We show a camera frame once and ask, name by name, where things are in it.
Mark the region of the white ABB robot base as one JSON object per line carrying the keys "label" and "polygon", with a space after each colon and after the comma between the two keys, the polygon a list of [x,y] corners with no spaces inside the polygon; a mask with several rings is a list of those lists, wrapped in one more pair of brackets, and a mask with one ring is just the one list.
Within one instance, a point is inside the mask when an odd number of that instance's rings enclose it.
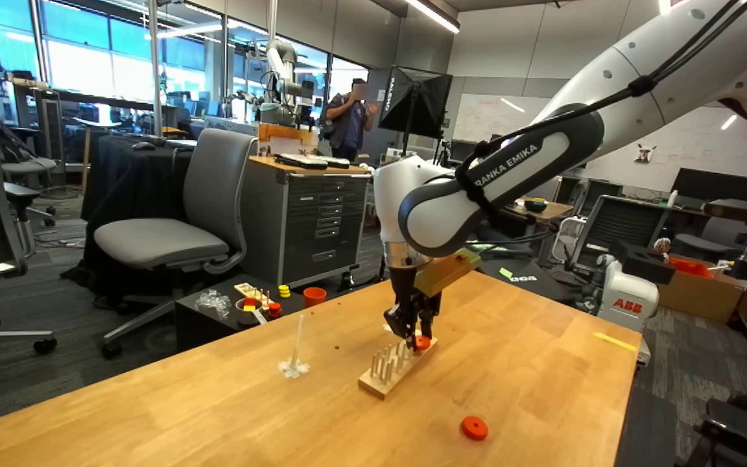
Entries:
{"label": "white ABB robot base", "polygon": [[600,300],[600,316],[636,333],[659,307],[659,289],[638,276],[622,270],[622,263],[613,256],[600,261],[604,284]]}

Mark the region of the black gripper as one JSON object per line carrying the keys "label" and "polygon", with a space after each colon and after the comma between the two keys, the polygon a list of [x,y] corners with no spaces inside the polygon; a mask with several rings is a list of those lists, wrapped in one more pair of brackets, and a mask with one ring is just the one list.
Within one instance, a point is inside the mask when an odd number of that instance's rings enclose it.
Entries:
{"label": "black gripper", "polygon": [[426,297],[415,289],[415,270],[391,272],[395,307],[384,311],[387,329],[403,340],[415,339],[420,320],[422,339],[433,339],[433,320],[442,310],[442,297]]}

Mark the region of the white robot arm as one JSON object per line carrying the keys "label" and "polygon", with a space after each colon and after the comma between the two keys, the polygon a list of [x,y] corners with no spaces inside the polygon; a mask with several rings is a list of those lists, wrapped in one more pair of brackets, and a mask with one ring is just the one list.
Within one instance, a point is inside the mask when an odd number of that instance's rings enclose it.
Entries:
{"label": "white robot arm", "polygon": [[408,157],[373,172],[377,219],[395,304],[384,327],[429,339],[442,310],[415,279],[487,222],[516,237],[505,208],[553,178],[636,144],[718,102],[747,119],[747,0],[681,0],[583,66],[525,128],[454,170]]}

